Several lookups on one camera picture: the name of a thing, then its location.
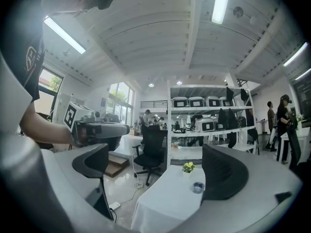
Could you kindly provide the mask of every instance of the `staircase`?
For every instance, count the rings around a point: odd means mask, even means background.
[[[106,168],[105,175],[114,178],[128,166],[130,166],[128,159],[109,154],[109,164]]]

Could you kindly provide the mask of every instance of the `fluorescent light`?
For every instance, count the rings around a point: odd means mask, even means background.
[[[74,49],[76,49],[79,53],[84,53],[86,50],[76,42],[69,34],[67,34],[61,27],[57,25],[50,17],[45,17],[44,23],[48,25],[55,33],[57,33],[60,37],[62,37],[65,41],[67,41]]]
[[[299,54],[301,54],[302,51],[306,49],[307,45],[308,43],[305,42],[305,44],[303,44],[302,47],[288,61],[284,63],[284,66],[287,66],[288,64],[290,64]]]
[[[304,72],[303,74],[301,74],[298,78],[295,78],[295,80],[299,80],[301,77],[303,77],[303,76],[305,76],[307,73],[309,73],[311,71],[311,68],[308,70],[308,71],[306,71],[306,72]]]
[[[227,5],[228,0],[215,0],[212,22],[217,24],[223,23]]]

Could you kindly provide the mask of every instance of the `potted plant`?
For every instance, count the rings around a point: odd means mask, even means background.
[[[304,118],[303,115],[298,114],[296,116],[296,119],[297,119],[297,122],[298,122],[297,129],[300,130],[300,129],[302,129],[301,121],[303,121],[305,118]]]
[[[185,163],[183,166],[183,176],[186,178],[190,177],[190,174],[192,174],[192,171],[194,170],[195,166],[192,162]]]

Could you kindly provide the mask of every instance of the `balcony railing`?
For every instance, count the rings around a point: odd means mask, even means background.
[[[167,100],[158,101],[142,101],[140,102],[141,108],[167,108]]]

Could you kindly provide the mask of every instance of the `power strip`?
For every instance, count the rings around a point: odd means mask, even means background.
[[[118,208],[120,208],[121,205],[118,202],[114,202],[111,205],[109,205],[109,208],[116,211]]]

